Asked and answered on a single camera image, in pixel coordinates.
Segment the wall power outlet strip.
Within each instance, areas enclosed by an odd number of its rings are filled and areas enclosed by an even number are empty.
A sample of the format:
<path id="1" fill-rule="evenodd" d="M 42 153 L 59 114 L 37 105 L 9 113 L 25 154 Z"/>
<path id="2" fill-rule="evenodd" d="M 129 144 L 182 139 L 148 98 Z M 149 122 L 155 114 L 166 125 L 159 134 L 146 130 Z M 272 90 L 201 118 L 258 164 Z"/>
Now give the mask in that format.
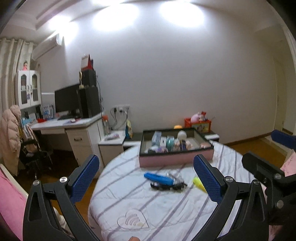
<path id="1" fill-rule="evenodd" d="M 130 105 L 129 104 L 115 105 L 112 109 L 115 110 L 115 112 L 127 114 L 130 109 Z"/>

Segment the pink block donut toy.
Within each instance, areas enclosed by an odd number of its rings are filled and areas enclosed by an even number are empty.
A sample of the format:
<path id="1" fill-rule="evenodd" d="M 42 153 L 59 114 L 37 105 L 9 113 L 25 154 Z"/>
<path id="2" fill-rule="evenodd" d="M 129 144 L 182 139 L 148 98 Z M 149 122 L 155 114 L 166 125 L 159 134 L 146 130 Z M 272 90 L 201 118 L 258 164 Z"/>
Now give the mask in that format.
<path id="1" fill-rule="evenodd" d="M 148 149 L 148 153 L 168 153 L 168 149 L 166 147 L 161 146 L 152 146 Z"/>

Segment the clear skull glass bottle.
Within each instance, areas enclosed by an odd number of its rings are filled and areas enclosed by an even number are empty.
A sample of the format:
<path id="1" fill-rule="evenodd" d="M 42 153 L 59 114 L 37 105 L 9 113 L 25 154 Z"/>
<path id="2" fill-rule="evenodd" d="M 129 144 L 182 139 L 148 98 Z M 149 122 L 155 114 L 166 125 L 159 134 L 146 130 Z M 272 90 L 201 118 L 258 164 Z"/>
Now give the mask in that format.
<path id="1" fill-rule="evenodd" d="M 178 184 L 178 183 L 183 183 L 184 180 L 182 178 L 182 176 L 178 173 L 171 173 L 171 172 L 167 172 L 166 176 L 173 179 L 174 184 Z"/>

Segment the blue gold harmonica box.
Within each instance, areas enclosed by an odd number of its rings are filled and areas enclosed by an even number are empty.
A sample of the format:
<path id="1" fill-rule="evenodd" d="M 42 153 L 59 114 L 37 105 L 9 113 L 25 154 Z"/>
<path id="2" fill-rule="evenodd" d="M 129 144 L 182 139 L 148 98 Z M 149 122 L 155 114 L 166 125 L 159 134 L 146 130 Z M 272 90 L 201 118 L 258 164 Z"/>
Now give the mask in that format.
<path id="1" fill-rule="evenodd" d="M 181 151 L 186 151 L 187 146 L 186 146 L 186 141 L 185 140 L 180 140 L 180 150 Z"/>

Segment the rose gold cylinder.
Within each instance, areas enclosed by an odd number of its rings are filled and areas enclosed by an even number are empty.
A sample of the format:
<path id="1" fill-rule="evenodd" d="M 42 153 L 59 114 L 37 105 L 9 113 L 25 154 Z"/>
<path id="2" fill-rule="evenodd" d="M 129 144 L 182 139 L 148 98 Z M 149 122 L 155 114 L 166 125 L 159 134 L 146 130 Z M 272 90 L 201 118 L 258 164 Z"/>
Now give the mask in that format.
<path id="1" fill-rule="evenodd" d="M 212 148 L 212 147 L 213 146 L 209 142 L 203 142 L 200 144 L 200 149 L 208 149 L 208 148 Z"/>

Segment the pink blanket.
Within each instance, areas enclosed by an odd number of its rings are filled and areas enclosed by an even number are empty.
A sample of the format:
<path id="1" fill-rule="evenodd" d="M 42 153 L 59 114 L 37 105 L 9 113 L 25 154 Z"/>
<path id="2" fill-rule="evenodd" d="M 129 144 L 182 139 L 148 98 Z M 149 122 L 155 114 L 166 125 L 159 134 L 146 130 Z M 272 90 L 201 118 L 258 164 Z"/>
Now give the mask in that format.
<path id="1" fill-rule="evenodd" d="M 23 240 L 23 217 L 26 202 L 26 197 L 1 171 L 1 216 L 19 240 Z"/>

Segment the yellow highlighter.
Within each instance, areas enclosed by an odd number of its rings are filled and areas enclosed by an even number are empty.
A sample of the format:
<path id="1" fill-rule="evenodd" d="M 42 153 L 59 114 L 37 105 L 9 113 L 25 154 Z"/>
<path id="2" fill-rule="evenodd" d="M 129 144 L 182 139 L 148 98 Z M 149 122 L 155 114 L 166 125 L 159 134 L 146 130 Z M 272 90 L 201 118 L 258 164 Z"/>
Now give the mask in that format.
<path id="1" fill-rule="evenodd" d="M 201 180 L 200 180 L 198 177 L 195 177 L 195 178 L 193 179 L 193 184 L 194 184 L 198 189 L 200 189 L 201 191 L 207 193 L 205 187 L 203 186 Z"/>

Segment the red desk calendar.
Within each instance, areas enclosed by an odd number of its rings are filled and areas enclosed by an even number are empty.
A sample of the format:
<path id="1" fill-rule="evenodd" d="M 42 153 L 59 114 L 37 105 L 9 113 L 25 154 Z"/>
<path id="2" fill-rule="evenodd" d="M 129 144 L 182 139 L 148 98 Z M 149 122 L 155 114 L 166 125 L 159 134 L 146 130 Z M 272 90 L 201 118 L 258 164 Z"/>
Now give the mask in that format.
<path id="1" fill-rule="evenodd" d="M 93 63 L 89 54 L 85 54 L 81 58 L 81 71 L 93 70 Z"/>

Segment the white round lamp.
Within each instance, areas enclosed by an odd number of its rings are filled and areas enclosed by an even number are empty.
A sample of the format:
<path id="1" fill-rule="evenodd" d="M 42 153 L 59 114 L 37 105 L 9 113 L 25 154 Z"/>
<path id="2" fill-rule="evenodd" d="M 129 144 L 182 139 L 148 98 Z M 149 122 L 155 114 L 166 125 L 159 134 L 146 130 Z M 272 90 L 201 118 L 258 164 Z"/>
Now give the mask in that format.
<path id="1" fill-rule="evenodd" d="M 187 138 L 187 133 L 185 131 L 179 131 L 177 134 L 178 140 L 186 140 Z"/>

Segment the white air conditioner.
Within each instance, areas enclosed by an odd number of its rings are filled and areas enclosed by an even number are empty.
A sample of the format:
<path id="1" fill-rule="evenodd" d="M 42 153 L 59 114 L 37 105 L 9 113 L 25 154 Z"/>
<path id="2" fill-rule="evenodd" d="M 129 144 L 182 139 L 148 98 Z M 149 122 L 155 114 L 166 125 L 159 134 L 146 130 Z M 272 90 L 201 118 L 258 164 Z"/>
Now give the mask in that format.
<path id="1" fill-rule="evenodd" d="M 62 46 L 63 39 L 64 36 L 61 34 L 56 34 L 51 37 L 48 37 L 33 49 L 31 58 L 34 61 L 37 61 L 40 57 L 44 56 L 52 49 Z"/>

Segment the white power adapter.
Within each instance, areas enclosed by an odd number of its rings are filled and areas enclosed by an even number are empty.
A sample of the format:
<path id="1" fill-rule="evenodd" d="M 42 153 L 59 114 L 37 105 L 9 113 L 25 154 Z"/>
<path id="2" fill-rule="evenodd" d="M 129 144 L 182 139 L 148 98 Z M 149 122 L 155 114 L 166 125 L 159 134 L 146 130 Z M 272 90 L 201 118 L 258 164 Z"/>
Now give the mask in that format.
<path id="1" fill-rule="evenodd" d="M 159 146 L 166 147 L 166 145 L 167 145 L 167 137 L 161 136 L 160 141 L 159 141 Z"/>

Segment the blue plastic tool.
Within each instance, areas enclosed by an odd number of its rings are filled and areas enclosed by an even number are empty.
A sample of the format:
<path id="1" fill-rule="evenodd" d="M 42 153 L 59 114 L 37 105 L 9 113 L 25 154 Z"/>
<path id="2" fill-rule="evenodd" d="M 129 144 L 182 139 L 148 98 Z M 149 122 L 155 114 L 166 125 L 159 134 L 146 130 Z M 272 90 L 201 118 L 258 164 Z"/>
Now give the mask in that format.
<path id="1" fill-rule="evenodd" d="M 144 177 L 147 178 L 148 180 L 151 180 L 152 182 L 158 182 L 161 184 L 165 185 L 173 185 L 174 181 L 173 179 L 167 177 L 167 176 L 162 176 L 162 175 L 157 175 L 154 173 L 144 173 Z"/>

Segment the teal tape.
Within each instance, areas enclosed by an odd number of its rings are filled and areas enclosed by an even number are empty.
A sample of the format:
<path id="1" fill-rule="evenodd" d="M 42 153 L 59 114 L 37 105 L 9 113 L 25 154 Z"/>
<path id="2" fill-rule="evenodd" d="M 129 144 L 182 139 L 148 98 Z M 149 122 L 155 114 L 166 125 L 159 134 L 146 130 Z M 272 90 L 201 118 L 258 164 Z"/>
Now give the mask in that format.
<path id="1" fill-rule="evenodd" d="M 172 152 L 174 150 L 175 146 L 175 137 L 174 136 L 167 136 L 166 137 L 166 148 L 169 152 Z"/>

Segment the black computer monitor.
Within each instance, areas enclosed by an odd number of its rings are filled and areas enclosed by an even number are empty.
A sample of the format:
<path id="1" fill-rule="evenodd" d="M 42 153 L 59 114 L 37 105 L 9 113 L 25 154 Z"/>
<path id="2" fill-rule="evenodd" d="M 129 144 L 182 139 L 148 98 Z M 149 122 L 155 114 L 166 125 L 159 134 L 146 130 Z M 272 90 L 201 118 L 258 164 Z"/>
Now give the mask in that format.
<path id="1" fill-rule="evenodd" d="M 66 120 L 70 118 L 77 118 L 79 114 L 79 101 L 77 91 L 79 90 L 79 84 L 64 87 L 56 90 L 55 94 L 55 110 L 56 113 L 67 112 L 66 115 L 59 117 L 60 120 Z"/>

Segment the orange cap water bottle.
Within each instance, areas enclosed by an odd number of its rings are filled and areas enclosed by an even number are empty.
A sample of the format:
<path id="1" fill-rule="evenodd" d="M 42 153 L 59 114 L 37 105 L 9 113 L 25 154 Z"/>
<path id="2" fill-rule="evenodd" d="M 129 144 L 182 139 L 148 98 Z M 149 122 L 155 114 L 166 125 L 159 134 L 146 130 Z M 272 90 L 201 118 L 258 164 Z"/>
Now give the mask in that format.
<path id="1" fill-rule="evenodd" d="M 108 119 L 108 115 L 102 116 L 103 127 L 104 127 L 104 134 L 107 136 L 111 133 L 111 127 Z"/>

